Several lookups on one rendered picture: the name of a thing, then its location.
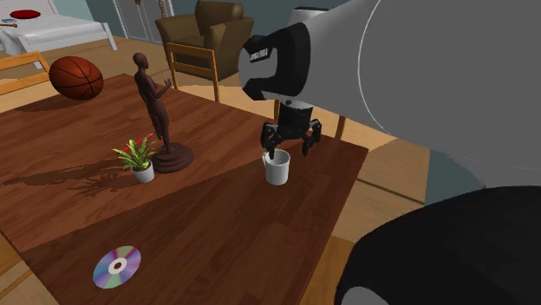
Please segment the white bed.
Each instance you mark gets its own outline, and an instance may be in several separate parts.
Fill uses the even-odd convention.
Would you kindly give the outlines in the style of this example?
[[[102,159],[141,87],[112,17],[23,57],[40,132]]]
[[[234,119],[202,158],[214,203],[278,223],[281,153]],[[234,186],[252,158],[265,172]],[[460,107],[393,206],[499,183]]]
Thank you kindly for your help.
[[[8,55],[49,51],[108,40],[116,44],[107,23],[60,15],[53,0],[0,0],[0,23],[16,10],[35,10],[40,16],[0,26],[0,45]]]

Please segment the light wooden chair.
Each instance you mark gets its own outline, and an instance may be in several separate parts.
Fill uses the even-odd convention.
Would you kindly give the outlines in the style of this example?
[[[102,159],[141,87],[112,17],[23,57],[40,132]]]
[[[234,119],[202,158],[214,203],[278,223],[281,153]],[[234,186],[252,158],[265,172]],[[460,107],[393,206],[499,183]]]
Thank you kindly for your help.
[[[280,105],[281,105],[280,100],[274,100],[274,117],[273,117],[274,120],[278,120],[279,118]],[[336,139],[340,140],[342,138],[345,121],[346,121],[346,118],[340,115],[338,123],[337,123],[337,128],[336,128],[336,135],[335,135]]]
[[[44,69],[42,73],[0,84],[0,95],[12,93],[48,81],[50,69],[50,66],[39,51],[0,59],[0,70],[19,67],[34,62],[39,62],[42,65],[42,68]]]
[[[220,102],[218,90],[218,73],[216,68],[215,55],[212,49],[203,49],[194,46],[167,42],[165,44],[165,51],[169,62],[169,69],[172,75],[173,85],[176,90],[179,89],[179,84],[176,77],[177,72],[188,73],[190,75],[208,78],[212,80],[213,83],[214,100],[216,102]],[[178,62],[174,59],[175,54],[189,55],[197,57],[199,59],[205,59],[208,62],[208,68],[201,68],[199,66]]]

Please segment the shiny compact disc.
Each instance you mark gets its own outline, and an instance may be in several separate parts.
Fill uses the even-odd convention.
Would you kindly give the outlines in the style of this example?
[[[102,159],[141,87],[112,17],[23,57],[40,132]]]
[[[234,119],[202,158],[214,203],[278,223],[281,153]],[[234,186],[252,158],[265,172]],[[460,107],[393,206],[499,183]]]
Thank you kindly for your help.
[[[140,262],[141,254],[134,246],[111,250],[96,264],[93,281],[101,289],[116,288],[136,273]]]

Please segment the dark wooden table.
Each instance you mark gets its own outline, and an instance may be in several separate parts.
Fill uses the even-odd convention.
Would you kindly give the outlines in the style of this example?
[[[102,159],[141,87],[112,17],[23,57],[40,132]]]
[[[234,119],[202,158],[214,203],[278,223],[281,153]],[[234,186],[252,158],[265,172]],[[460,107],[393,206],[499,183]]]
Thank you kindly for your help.
[[[177,90],[174,140],[195,157],[142,184],[113,148],[151,130],[134,79],[87,102],[60,95],[0,114],[0,231],[60,305],[297,305],[365,160],[365,148],[299,141],[286,184],[264,174],[260,115]],[[93,281],[134,246],[136,273]]]

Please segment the dark brown human figure statue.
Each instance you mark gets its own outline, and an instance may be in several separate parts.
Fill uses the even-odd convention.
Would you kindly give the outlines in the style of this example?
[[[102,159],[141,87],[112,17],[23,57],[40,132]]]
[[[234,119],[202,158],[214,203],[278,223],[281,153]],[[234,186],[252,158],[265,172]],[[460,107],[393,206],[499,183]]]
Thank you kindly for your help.
[[[171,87],[171,80],[167,79],[165,86],[159,91],[158,85],[147,74],[149,65],[146,56],[142,53],[135,53],[133,60],[138,67],[138,71],[134,74],[134,80],[140,96],[146,104],[154,131],[164,146],[151,158],[153,169],[159,173],[179,172],[193,162],[194,152],[190,147],[173,143],[170,140],[169,118],[160,97]]]

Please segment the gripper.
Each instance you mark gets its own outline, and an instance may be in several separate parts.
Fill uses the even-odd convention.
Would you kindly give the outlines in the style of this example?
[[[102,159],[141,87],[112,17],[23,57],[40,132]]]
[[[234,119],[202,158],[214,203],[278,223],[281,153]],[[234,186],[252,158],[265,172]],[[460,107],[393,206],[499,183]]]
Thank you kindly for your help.
[[[265,122],[260,136],[261,147],[274,159],[275,149],[283,139],[303,139],[303,156],[321,140],[322,124],[318,119],[310,121],[313,107],[302,101],[286,100],[280,102],[278,124]]]

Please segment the white panelled door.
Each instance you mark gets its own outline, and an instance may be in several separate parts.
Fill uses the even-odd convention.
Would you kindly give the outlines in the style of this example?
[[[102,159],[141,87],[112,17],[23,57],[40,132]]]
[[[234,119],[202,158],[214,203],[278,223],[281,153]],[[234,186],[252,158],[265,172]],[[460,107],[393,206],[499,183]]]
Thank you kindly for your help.
[[[112,0],[127,39],[162,44],[155,21],[174,16],[171,0]]]

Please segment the green plant in white pot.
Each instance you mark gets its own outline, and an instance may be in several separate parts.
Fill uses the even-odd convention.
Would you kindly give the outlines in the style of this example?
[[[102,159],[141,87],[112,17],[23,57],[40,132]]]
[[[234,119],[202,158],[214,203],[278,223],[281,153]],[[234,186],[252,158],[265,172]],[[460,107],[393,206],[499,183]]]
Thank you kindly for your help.
[[[154,179],[152,156],[156,153],[152,148],[153,142],[148,142],[148,137],[142,140],[129,139],[126,147],[115,149],[117,158],[124,164],[124,169],[131,173],[142,183],[148,183]]]

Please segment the white mug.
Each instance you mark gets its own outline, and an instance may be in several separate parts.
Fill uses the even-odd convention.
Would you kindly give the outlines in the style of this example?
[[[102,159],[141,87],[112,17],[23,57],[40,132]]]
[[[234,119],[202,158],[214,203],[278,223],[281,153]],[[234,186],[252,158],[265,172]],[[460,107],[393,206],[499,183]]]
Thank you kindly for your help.
[[[265,179],[271,185],[284,185],[289,177],[290,155],[282,149],[274,151],[274,158],[269,152],[262,153]]]

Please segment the orange basketball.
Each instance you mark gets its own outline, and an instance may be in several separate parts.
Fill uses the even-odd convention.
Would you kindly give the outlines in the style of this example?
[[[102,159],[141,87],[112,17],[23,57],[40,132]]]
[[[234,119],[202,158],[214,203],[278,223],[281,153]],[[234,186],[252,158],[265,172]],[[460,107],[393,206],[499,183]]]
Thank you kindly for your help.
[[[88,101],[99,95],[104,79],[90,61],[78,56],[64,56],[49,68],[49,80],[61,95],[77,101]]]

